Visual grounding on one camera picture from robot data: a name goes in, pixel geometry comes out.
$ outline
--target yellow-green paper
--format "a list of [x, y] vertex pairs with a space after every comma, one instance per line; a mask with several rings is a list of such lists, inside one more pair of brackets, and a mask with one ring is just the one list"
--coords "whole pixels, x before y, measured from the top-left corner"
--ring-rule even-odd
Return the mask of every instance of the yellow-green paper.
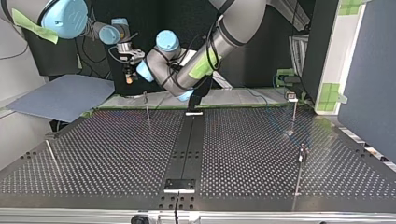
[[23, 27], [54, 44], [58, 43], [58, 34], [55, 31], [36, 25], [17, 9], [12, 8], [12, 19], [15, 25]]

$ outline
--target light blue joint cap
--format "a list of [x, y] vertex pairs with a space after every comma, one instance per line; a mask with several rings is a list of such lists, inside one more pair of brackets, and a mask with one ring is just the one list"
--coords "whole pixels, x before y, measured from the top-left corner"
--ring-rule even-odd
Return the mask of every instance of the light blue joint cap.
[[99, 38], [107, 45], [115, 45], [120, 41], [120, 31], [114, 26], [107, 25], [99, 31]]
[[137, 73], [142, 76], [147, 82], [154, 81], [154, 77], [149, 71], [148, 66], [146, 65], [145, 61], [141, 62], [136, 69]]
[[179, 46], [178, 38], [172, 31], [164, 30], [157, 35], [157, 47], [163, 51], [173, 51]]
[[44, 15], [41, 26], [55, 31], [60, 38], [73, 39], [84, 32], [87, 15], [84, 0], [59, 0]]
[[193, 93], [194, 93], [194, 91], [186, 91], [184, 94], [177, 97], [177, 99], [181, 102], [188, 101], [188, 100], [190, 100], [190, 97], [192, 96]]
[[125, 18], [116, 18], [111, 20], [113, 25], [128, 25], [128, 21]]

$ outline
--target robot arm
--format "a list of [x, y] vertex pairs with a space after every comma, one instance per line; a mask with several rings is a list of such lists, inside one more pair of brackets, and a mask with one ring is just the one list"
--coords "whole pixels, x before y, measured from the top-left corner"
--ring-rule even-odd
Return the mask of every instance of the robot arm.
[[186, 101], [193, 94], [193, 86], [205, 75], [213, 73], [213, 64], [224, 59], [234, 49], [244, 46], [259, 29], [265, 12], [266, 0], [209, 0], [222, 14], [207, 38], [211, 45], [203, 45], [192, 59], [177, 73], [170, 62], [180, 56], [177, 36], [162, 31], [157, 46], [139, 64], [137, 72], [147, 81], [154, 79], [166, 90]]
[[137, 79], [135, 66], [145, 57], [140, 49], [133, 49], [131, 33], [126, 19], [114, 19], [111, 25], [88, 18], [84, 0], [0, 0], [0, 19], [14, 24], [15, 8], [32, 22], [55, 31], [60, 38], [73, 39], [85, 35], [100, 39], [107, 45], [117, 45], [124, 66], [125, 80], [132, 84]]

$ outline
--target gray panel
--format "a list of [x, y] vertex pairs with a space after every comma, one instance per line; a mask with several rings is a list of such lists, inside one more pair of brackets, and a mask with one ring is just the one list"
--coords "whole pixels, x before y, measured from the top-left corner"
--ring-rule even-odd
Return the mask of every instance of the gray panel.
[[111, 81], [66, 75], [29, 92], [7, 108], [46, 119], [73, 122], [114, 92]]
[[390, 160], [396, 161], [396, 1], [367, 4], [339, 120]]

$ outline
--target perforated metal table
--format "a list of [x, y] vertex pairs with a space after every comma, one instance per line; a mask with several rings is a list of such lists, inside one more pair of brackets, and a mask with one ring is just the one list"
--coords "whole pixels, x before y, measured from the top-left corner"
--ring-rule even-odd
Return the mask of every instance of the perforated metal table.
[[[396, 213], [396, 174], [299, 107], [97, 111], [0, 172], [0, 207]], [[309, 156], [294, 195], [301, 144]]]

